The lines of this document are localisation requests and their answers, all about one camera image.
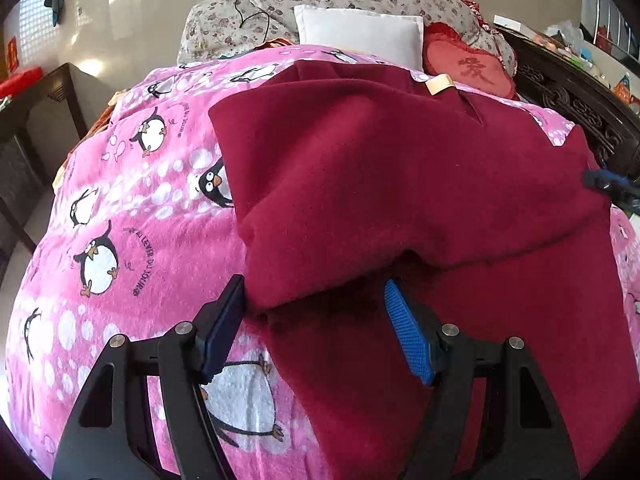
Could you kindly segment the dark red fleece garment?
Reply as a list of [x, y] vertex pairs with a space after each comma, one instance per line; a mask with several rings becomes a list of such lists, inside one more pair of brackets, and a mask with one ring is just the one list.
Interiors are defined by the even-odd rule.
[[553, 145], [525, 110], [401, 68], [298, 62], [209, 112], [253, 318], [337, 479], [393, 479], [431, 390], [383, 288], [465, 335], [521, 337], [581, 474], [639, 405], [611, 240], [579, 129]]

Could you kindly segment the dark carved wooden headboard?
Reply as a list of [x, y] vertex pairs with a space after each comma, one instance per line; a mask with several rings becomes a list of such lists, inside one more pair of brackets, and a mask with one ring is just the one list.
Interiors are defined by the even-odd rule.
[[518, 94], [581, 126], [601, 167], [637, 181], [640, 122], [629, 106], [562, 56], [509, 29], [500, 32], [518, 60]]

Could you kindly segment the pink penguin blanket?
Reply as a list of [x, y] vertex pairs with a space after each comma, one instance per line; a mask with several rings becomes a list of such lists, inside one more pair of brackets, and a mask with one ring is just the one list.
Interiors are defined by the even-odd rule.
[[[163, 335], [215, 300], [233, 275], [245, 278], [247, 248], [209, 112], [302, 61], [392, 66], [434, 94], [454, 88], [485, 96], [443, 76], [322, 47], [156, 70], [128, 91], [107, 127], [74, 151], [11, 315], [12, 431], [44, 474], [52, 474], [68, 416], [113, 336]], [[553, 145], [582, 131], [551, 110], [486, 98], [531, 114]], [[634, 230], [612, 205], [610, 234], [617, 272], [634, 266]], [[248, 296], [247, 303], [230, 364], [201, 388], [231, 467], [249, 479], [336, 479]]]

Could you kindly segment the red heart cushion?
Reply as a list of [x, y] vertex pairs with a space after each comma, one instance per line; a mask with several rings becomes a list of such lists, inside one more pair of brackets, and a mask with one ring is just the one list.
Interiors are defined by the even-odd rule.
[[499, 98], [514, 99], [515, 84], [492, 53], [468, 46], [449, 25], [436, 22], [424, 30], [423, 68], [430, 75], [447, 74]]

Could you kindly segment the white square pillow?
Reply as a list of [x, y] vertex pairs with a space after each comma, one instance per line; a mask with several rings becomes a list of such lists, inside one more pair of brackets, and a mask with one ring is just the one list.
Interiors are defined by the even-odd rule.
[[294, 18], [301, 44], [372, 54], [422, 70], [424, 21], [420, 16], [300, 4], [294, 6]]

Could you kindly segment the floral quilt pillow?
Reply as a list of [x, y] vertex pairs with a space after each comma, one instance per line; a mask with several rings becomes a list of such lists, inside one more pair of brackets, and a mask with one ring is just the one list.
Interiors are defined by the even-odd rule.
[[470, 47], [495, 55], [509, 75], [518, 69], [510, 44], [484, 21], [480, 6], [471, 0], [204, 0], [194, 4], [186, 17], [177, 62], [233, 58], [279, 38], [296, 44], [294, 6], [298, 4], [417, 15], [427, 25], [442, 22]]

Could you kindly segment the dark wooden table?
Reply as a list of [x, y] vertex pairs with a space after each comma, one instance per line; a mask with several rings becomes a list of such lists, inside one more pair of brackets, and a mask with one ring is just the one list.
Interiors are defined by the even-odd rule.
[[25, 224], [68, 153], [88, 136], [115, 89], [64, 63], [1, 110], [1, 237], [32, 252]]

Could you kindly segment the red box on table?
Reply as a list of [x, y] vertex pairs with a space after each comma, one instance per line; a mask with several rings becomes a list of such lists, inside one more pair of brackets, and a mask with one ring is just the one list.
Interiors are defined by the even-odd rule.
[[39, 66], [14, 73], [6, 81], [3, 81], [0, 84], [0, 99], [4, 99], [7, 96], [10, 96], [11, 98], [19, 96], [25, 90], [40, 81], [42, 77], [43, 70]]

